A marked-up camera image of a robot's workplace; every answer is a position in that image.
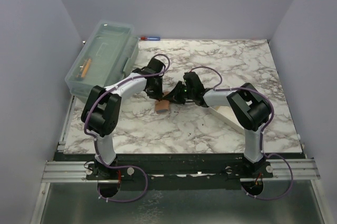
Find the tan leather card holder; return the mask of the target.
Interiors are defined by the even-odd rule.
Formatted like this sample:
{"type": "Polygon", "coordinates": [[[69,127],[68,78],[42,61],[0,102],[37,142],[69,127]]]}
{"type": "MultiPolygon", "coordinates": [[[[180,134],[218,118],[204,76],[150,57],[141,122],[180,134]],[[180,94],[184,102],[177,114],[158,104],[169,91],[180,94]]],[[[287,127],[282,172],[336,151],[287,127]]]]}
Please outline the tan leather card holder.
{"type": "Polygon", "coordinates": [[[163,114],[170,110],[170,102],[168,100],[156,100],[155,101],[155,107],[154,111],[157,114],[163,114]]]}

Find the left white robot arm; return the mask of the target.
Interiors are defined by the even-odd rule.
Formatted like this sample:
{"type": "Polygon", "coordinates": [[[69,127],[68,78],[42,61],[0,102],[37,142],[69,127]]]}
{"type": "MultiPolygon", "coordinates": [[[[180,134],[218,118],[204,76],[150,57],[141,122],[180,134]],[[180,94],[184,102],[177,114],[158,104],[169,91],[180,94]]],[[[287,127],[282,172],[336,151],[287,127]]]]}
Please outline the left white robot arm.
{"type": "Polygon", "coordinates": [[[133,70],[116,84],[94,86],[83,109],[81,120],[84,133],[94,138],[95,159],[101,163],[98,172],[105,179],[112,179],[117,172],[116,153],[112,132],[118,123],[121,104],[142,91],[150,99],[163,98],[162,77],[169,65],[151,58],[147,66],[133,70]]]}

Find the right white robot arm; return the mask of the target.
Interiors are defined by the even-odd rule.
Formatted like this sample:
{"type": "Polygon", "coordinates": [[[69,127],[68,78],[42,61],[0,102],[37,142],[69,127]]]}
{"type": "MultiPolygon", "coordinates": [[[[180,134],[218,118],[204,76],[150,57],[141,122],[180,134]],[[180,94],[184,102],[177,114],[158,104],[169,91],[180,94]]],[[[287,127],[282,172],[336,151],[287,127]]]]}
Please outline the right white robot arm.
{"type": "Polygon", "coordinates": [[[192,101],[200,107],[230,107],[244,129],[244,158],[247,161],[243,163],[242,171],[250,178],[259,174],[262,169],[259,161],[263,159],[262,132],[274,116],[274,109],[268,98],[250,83],[240,87],[216,89],[205,88],[195,72],[185,73],[183,79],[172,91],[163,95],[162,99],[175,104],[192,101]]]}

